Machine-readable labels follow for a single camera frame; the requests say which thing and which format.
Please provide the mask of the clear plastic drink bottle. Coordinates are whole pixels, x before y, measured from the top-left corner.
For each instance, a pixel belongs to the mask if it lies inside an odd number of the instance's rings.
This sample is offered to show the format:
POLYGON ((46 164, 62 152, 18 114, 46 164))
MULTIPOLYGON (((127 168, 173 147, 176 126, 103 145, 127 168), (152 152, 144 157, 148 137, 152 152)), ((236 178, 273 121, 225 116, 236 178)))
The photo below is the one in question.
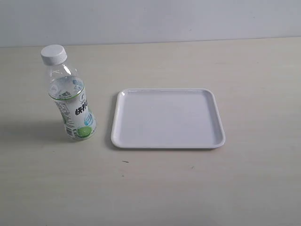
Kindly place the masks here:
POLYGON ((65 61, 47 66, 48 95, 59 109, 68 137, 90 138, 96 131, 96 119, 90 110, 86 86, 76 68, 65 61))

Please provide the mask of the white bottle cap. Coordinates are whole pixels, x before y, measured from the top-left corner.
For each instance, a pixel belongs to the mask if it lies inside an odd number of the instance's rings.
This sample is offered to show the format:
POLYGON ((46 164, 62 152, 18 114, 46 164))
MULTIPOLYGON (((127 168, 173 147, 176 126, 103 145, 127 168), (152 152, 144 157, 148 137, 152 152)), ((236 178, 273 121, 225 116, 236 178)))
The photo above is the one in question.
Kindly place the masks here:
POLYGON ((44 47, 40 55, 46 66, 59 65, 67 60, 67 53, 64 47, 57 44, 44 47))

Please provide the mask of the white rectangular plastic tray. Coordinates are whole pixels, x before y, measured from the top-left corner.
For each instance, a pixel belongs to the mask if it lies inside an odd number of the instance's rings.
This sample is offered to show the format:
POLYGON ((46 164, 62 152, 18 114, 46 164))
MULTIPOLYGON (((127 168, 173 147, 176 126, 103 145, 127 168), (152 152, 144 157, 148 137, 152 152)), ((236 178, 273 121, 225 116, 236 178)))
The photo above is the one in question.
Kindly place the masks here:
POLYGON ((117 95, 111 142, 118 148, 216 149, 225 140, 207 89, 124 89, 117 95))

